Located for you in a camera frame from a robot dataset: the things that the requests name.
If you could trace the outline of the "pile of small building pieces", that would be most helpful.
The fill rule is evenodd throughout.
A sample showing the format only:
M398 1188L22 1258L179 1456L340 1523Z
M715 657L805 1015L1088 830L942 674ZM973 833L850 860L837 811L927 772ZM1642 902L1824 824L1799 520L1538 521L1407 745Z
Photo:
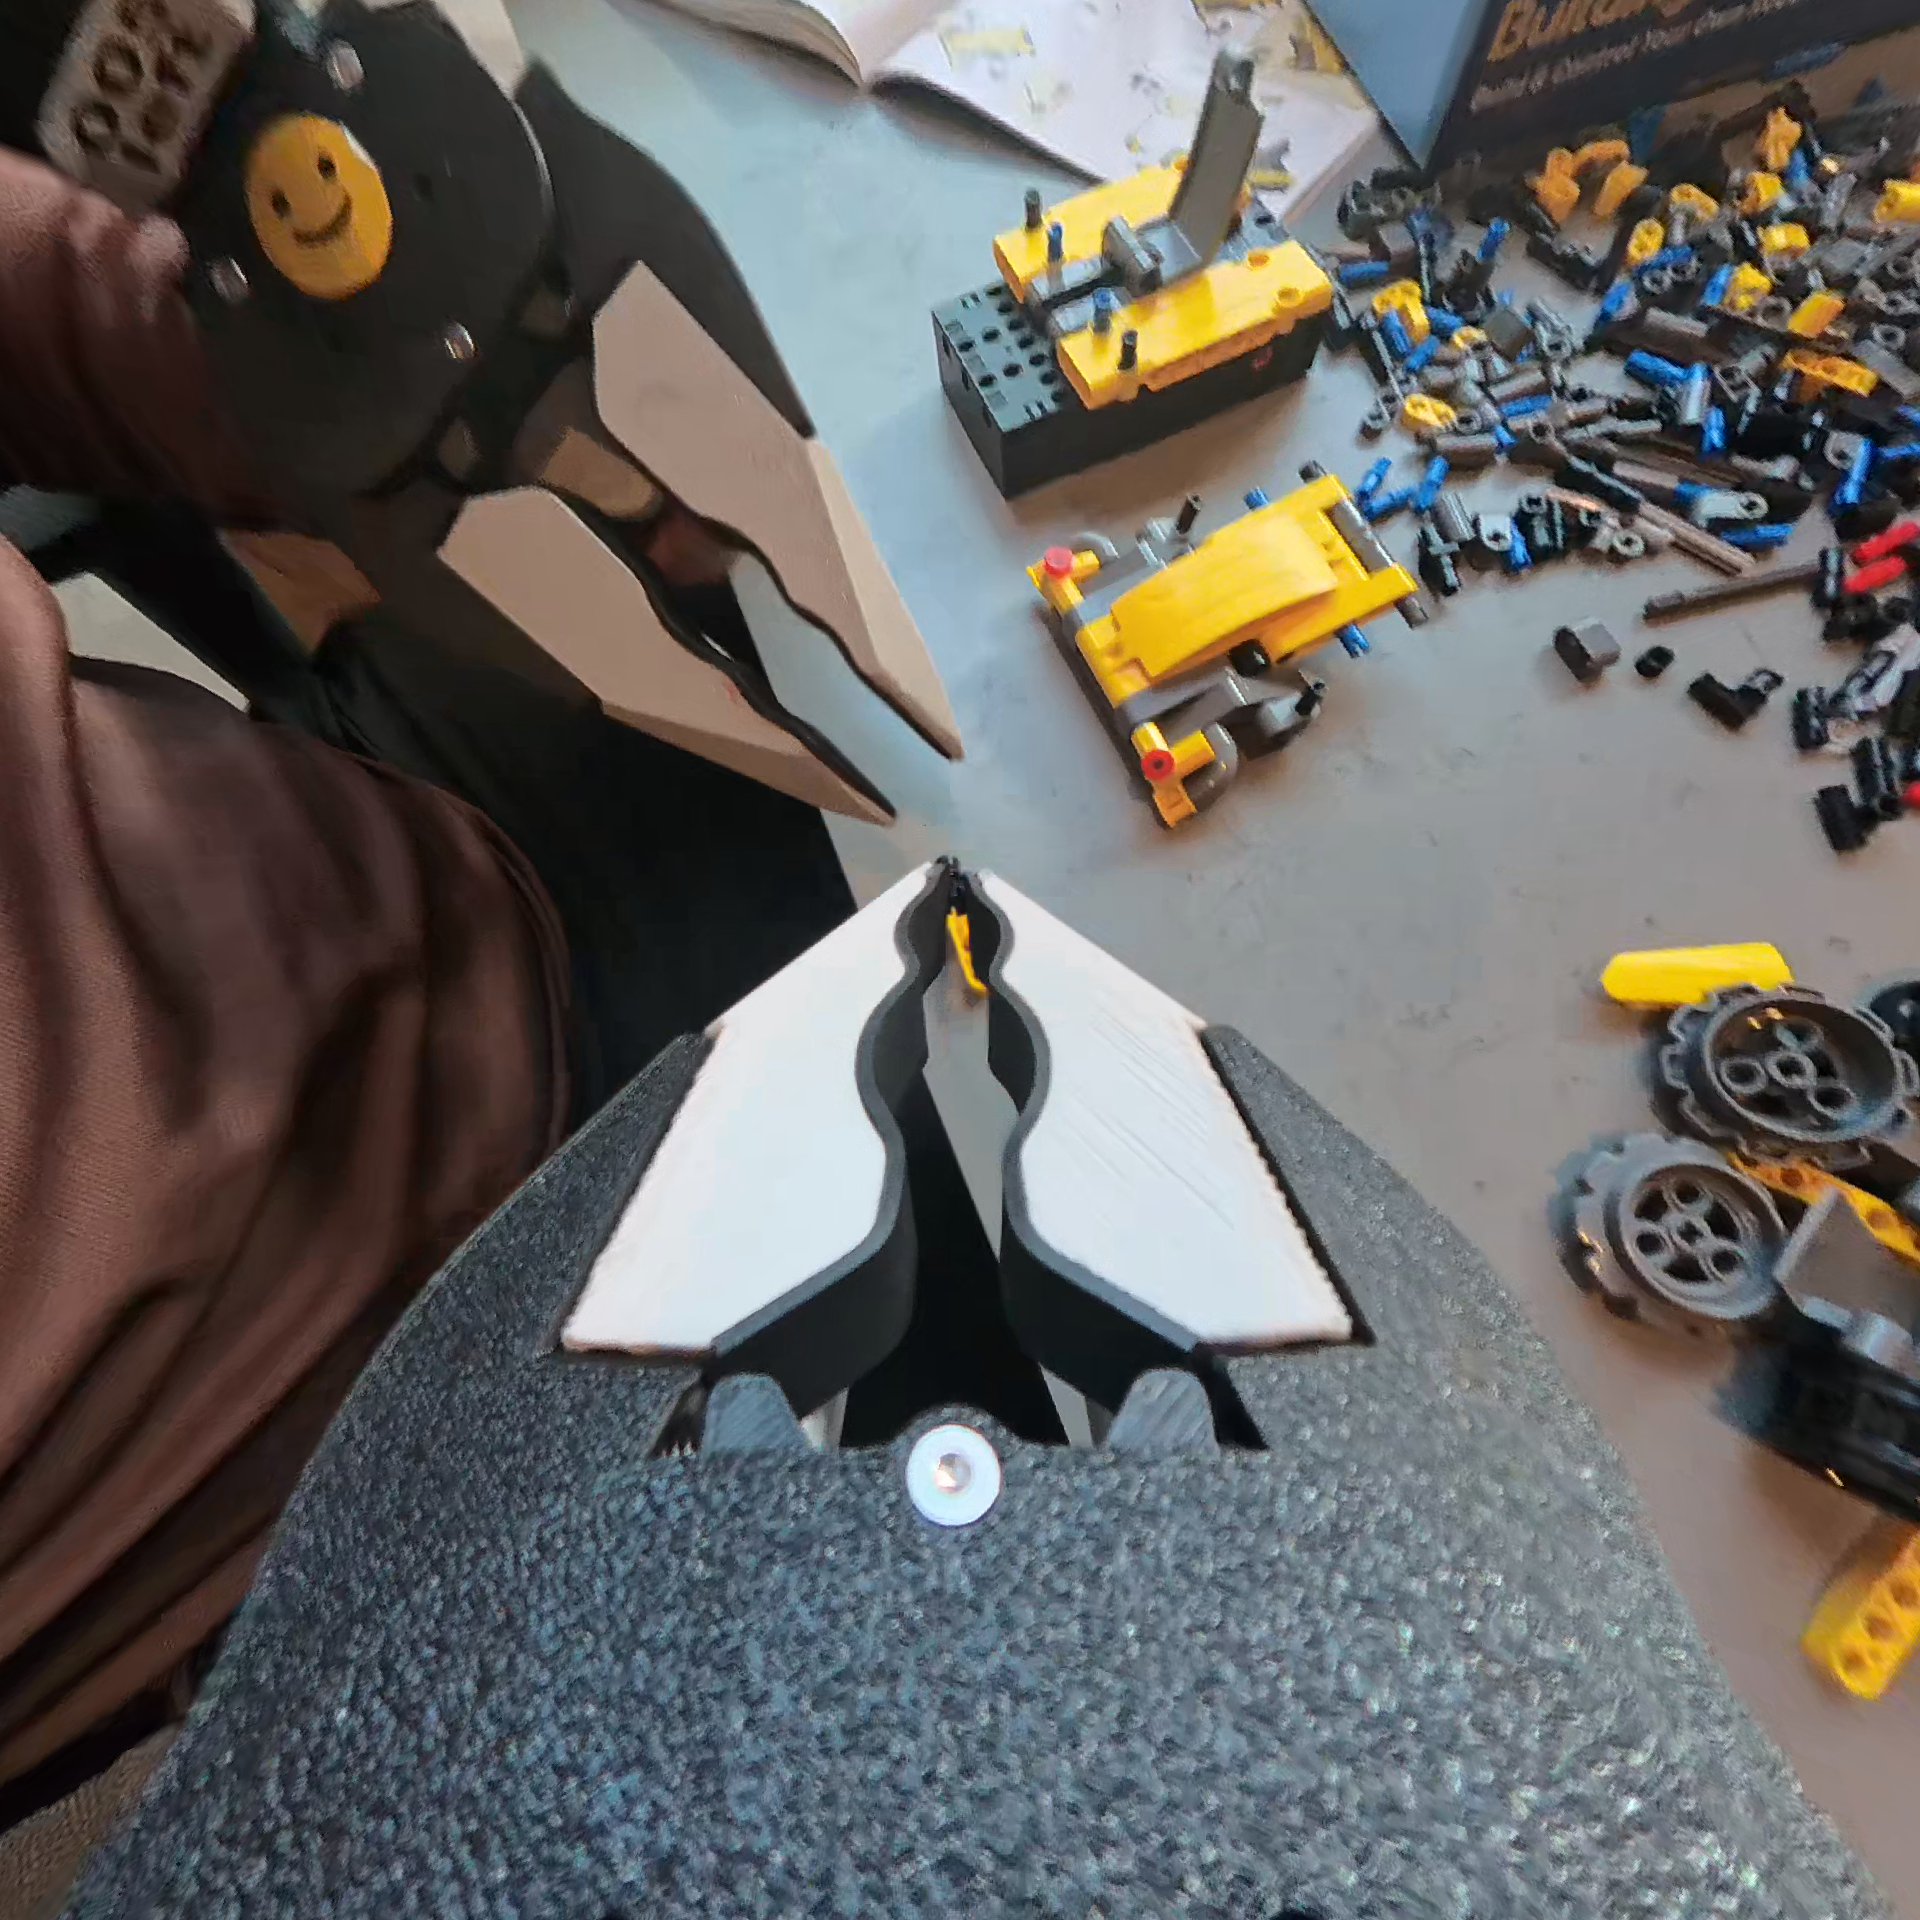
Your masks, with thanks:
M1572 556L1822 564L1781 594L1846 663L1768 704L1852 857L1916 818L1916 96L1659 121L1341 187L1331 343L1376 388L1360 440L1402 442L1355 496L1431 599Z

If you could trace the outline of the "grey desk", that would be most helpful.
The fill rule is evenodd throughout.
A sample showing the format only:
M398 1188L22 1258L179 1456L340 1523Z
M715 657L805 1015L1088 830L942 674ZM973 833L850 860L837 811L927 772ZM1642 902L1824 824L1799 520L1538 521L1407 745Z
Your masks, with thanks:
M1600 994L1607 959L1768 942L1834 996L1916 967L1916 820L1837 857L1810 807L1830 768L1794 754L1784 704L1731 734L1687 698L1710 670L1824 682L1810 609L1781 594L1685 622L1644 682L1638 611L1694 574L1680 556L1472 569L1420 632L1387 615L1366 657L1327 648L1308 736L1165 833L1052 651L1023 567L1187 496L1221 516L1310 462L1358 483L1363 374L1324 353L1277 400L1003 504L939 391L930 310L992 275L1034 168L660 7L614 4L613 23L635 39L614 103L726 233L939 660L966 761L924 761L855 688L831 691L827 648L746 569L781 695L875 754L903 850L1003 874L1242 1030L1477 1241L1616 1441L1754 1712L1916 1913L1916 1672L1866 1706L1799 1648L1870 1513L1734 1428L1719 1342L1582 1299L1547 1224L1562 1167L1651 1124L1644 1026ZM1579 686L1552 633L1591 617L1620 658Z

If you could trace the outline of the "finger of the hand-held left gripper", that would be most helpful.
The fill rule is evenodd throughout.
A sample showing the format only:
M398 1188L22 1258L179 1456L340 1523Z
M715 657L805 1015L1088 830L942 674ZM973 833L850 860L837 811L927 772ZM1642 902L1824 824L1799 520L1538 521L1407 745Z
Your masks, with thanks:
M894 804L829 739L784 708L666 602L570 504L542 487L468 499L440 563L622 726L815 810L888 826Z
M790 611L936 754L965 756L939 668L827 446L776 409L647 264L591 318L591 396L660 491L751 553Z

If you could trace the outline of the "instruction booklet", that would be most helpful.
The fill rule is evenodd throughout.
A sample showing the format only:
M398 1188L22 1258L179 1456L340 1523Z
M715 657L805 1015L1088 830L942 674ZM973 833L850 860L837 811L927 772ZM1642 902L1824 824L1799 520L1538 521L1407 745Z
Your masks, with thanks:
M946 96L1086 182L1194 143L1213 63L1253 66L1263 120L1253 185L1279 209L1341 182L1378 116L1300 2L677 2L709 27L781 47L858 90Z

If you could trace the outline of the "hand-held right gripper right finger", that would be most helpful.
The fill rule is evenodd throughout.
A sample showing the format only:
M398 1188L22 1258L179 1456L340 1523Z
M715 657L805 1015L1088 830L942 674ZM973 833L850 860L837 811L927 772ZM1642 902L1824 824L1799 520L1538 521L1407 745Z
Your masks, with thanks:
M1348 1346L1355 1308L1210 1051L1210 1024L1022 895L966 883L1023 1354L1117 1411L1136 1382Z

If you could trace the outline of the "person's left hand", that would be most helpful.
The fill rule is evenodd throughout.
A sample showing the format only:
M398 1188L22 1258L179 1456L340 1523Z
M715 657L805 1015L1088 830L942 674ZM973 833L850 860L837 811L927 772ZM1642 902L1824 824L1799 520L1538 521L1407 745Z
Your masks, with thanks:
M724 529L670 504L647 524L640 553L660 580L674 587L707 587L732 574L743 547Z

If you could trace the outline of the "yellow curved panel piece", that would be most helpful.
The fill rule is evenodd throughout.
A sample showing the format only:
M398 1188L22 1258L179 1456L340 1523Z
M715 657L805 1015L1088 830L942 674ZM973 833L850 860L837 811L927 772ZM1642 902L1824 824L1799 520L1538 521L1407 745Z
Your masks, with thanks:
M1605 999L1638 1011L1672 1011L1716 992L1776 992L1794 971L1774 945L1694 945L1613 953L1598 974Z

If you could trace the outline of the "blue cardboard kit box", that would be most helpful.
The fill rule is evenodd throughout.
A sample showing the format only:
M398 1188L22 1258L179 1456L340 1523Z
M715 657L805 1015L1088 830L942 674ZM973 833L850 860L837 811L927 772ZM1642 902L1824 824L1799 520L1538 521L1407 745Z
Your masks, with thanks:
M1916 2L1315 2L1420 166L1566 147L1644 111L1912 36Z

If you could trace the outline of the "person's dark trousers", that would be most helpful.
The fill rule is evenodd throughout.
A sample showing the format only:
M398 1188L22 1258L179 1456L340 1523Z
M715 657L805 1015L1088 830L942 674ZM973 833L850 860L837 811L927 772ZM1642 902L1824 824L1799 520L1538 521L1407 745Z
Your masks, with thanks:
M252 635L234 672L267 718L439 787L528 860L566 945L586 1120L855 902L815 807L616 723L531 657L491 663L370 614L312 654Z

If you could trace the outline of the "person's brown shirt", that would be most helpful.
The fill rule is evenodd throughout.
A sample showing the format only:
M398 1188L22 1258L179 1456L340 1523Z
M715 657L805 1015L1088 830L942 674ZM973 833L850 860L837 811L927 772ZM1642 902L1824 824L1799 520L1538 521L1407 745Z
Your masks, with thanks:
M559 928L480 811L74 658L12 547L3 587L8 1786L234 1615L570 1102Z

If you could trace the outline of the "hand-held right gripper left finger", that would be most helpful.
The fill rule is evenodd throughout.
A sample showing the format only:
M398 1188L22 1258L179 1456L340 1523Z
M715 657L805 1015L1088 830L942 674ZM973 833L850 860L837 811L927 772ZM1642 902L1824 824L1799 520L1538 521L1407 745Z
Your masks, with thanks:
M952 862L930 860L712 1020L559 1328L575 1355L773 1379L810 1418L903 1338L924 1073Z

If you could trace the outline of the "black block with yellow panels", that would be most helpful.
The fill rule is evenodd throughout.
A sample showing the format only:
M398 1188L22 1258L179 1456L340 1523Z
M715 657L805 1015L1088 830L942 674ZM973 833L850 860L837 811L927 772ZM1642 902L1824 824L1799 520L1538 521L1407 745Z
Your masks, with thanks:
M1002 499L1141 452L1300 379L1338 287L1259 199L1255 65L1219 56L1189 151L1023 198L996 275L930 312L950 417Z

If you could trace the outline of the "person's left forearm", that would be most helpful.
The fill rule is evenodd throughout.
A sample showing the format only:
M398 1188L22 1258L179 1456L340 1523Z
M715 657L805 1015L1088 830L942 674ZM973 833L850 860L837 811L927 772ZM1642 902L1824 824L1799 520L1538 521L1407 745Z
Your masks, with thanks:
M4 484L315 536L219 406L182 270L173 222L131 217L50 166L3 151Z

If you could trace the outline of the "yellow vehicle hood assembly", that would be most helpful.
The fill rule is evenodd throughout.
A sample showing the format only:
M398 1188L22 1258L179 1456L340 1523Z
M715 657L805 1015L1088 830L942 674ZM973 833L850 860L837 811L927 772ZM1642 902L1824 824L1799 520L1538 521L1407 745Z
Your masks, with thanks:
M1320 465L1284 494L1250 490L1212 529L1189 496L1133 539L1077 532L1026 569L1058 657L1165 833L1203 818L1247 761L1279 754L1320 713L1326 648L1370 651L1387 615L1428 604L1360 499Z

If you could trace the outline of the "dark long axle rod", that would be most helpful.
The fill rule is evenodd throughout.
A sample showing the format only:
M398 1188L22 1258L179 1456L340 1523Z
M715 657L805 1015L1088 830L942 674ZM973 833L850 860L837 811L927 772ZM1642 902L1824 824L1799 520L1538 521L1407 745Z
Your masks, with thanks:
M1725 609L1749 607L1781 592L1810 594L1819 578L1822 564L1818 563L1766 567L1706 587L1653 594L1642 607L1638 617L1645 624L1659 627L1685 617L1701 617Z

